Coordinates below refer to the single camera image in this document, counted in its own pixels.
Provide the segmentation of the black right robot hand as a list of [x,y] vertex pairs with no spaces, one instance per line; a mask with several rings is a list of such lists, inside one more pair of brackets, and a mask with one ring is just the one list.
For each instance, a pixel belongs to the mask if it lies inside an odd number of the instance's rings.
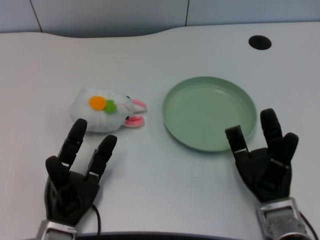
[[272,108],[260,113],[260,123],[267,144],[264,148],[249,151],[240,125],[227,128],[225,134],[240,177],[255,197],[265,203],[290,195],[291,160],[299,137],[292,132],[282,134]]

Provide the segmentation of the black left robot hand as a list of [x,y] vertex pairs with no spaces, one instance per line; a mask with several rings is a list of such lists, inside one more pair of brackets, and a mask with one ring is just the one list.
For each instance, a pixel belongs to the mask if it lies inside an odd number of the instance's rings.
[[44,203],[48,220],[75,226],[91,208],[100,189],[100,179],[112,156],[117,137],[107,135],[93,155],[85,174],[71,171],[83,143],[87,121],[79,118],[70,129],[57,156],[45,161],[48,179]]

